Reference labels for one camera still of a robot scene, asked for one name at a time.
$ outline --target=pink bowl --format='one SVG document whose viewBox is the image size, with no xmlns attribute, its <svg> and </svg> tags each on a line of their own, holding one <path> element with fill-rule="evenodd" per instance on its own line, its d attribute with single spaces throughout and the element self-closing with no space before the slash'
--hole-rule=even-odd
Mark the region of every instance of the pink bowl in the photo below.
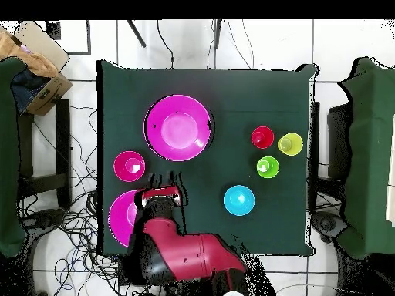
<svg viewBox="0 0 395 296">
<path fill-rule="evenodd" d="M 134 196 L 138 190 L 130 190 L 120 195 L 111 205 L 108 224 L 115 239 L 124 247 L 129 246 L 129 237 L 132 234 L 136 220 L 137 207 Z"/>
<path fill-rule="evenodd" d="M 211 134 L 208 111 L 190 96 L 166 96 L 148 110 L 144 119 L 148 146 L 171 161 L 194 158 L 206 147 Z"/>
<path fill-rule="evenodd" d="M 134 182 L 143 176 L 145 162 L 143 157 L 134 151 L 124 151 L 114 160 L 114 173 L 124 182 Z"/>
</svg>

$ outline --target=magenta plate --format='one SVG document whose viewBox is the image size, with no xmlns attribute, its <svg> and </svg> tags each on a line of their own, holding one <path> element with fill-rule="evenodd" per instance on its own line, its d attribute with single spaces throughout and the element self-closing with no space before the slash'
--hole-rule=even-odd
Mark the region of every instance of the magenta plate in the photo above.
<svg viewBox="0 0 395 296">
<path fill-rule="evenodd" d="M 167 96 L 156 102 L 144 120 L 148 146 L 171 161 L 194 158 L 206 147 L 211 134 L 208 111 L 190 96 Z"/>
<path fill-rule="evenodd" d="M 132 234 L 137 207 L 134 204 L 134 195 L 138 190 L 130 190 L 120 195 L 111 205 L 108 224 L 113 236 L 124 247 L 129 246 L 129 237 Z"/>
</svg>

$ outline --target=red cup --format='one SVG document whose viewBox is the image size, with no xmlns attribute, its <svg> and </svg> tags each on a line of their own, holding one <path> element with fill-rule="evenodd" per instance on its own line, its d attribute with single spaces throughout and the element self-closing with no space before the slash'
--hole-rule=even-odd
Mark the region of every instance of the red cup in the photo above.
<svg viewBox="0 0 395 296">
<path fill-rule="evenodd" d="M 266 126 L 255 128 L 251 134 L 252 144 L 254 144 L 259 149 L 266 149 L 267 147 L 270 147 L 274 140 L 275 134 L 270 128 Z"/>
</svg>

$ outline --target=cardboard box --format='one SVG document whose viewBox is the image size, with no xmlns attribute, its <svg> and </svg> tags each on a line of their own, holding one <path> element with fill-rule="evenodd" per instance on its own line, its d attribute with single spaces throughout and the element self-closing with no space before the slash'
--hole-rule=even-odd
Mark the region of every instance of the cardboard box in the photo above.
<svg viewBox="0 0 395 296">
<path fill-rule="evenodd" d="M 7 31 L 0 26 L 0 32 Z M 21 22 L 14 35 L 8 34 L 26 45 L 31 52 L 45 56 L 58 69 L 59 76 L 52 78 L 27 107 L 28 113 L 44 116 L 73 86 L 64 75 L 60 74 L 69 61 L 69 55 L 33 21 Z"/>
</svg>

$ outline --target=floor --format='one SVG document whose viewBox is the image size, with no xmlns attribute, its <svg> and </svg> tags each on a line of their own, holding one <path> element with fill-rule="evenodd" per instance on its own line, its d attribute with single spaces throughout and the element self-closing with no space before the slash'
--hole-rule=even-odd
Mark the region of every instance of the floor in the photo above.
<svg viewBox="0 0 395 296">
<path fill-rule="evenodd" d="M 301 64 L 314 62 L 319 67 L 316 77 L 315 100 L 321 102 L 321 126 L 319 140 L 319 174 L 326 176 L 328 163 L 326 114 L 328 108 L 347 102 L 346 94 L 336 82 L 345 79 L 351 70 L 353 60 L 360 56 L 373 56 L 386 65 L 395 65 L 395 21 L 386 20 L 241 20 L 224 21 L 220 45 L 217 51 L 217 69 L 247 68 L 251 65 L 250 47 L 254 50 L 257 69 L 296 69 Z M 175 69 L 214 68 L 214 53 L 208 50 L 213 39 L 211 20 L 162 20 L 160 32 L 174 53 Z M 147 47 L 143 49 L 127 21 L 90 21 L 90 55 L 72 55 L 62 70 L 73 83 L 64 99 L 70 100 L 73 140 L 72 165 L 73 182 L 78 184 L 77 174 L 87 175 L 85 165 L 80 160 L 87 159 L 95 149 L 96 134 L 96 69 L 95 60 L 105 59 L 127 68 L 163 69 L 170 68 L 170 53 L 160 40 L 155 21 L 135 21 Z M 59 44 L 67 52 L 85 52 L 86 22 L 61 22 L 62 41 Z M 245 61 L 238 54 L 237 48 Z M 56 143 L 54 108 L 46 116 L 35 117 L 52 144 Z M 35 127 L 33 165 L 36 176 L 55 173 L 56 151 Z M 89 158 L 89 166 L 97 167 L 96 151 Z M 96 181 L 83 181 L 86 190 L 94 190 Z M 81 184 L 73 188 L 73 196 L 83 193 Z M 56 207 L 56 193 L 41 194 L 36 210 Z M 337 259 L 334 248 L 323 243 L 318 234 L 311 230 L 311 244 L 316 254 L 311 257 L 260 256 L 278 296 L 334 296 L 337 285 Z M 98 276 L 89 277 L 89 271 L 80 267 L 70 272 L 68 287 L 59 289 L 63 281 L 66 262 L 70 259 L 73 245 L 60 230 L 44 236 L 37 247 L 34 260 L 35 285 L 38 291 L 45 290 L 52 296 L 117 296 L 108 282 Z M 118 289 L 116 278 L 110 283 Z M 124 296 L 126 287 L 119 288 Z"/>
</svg>

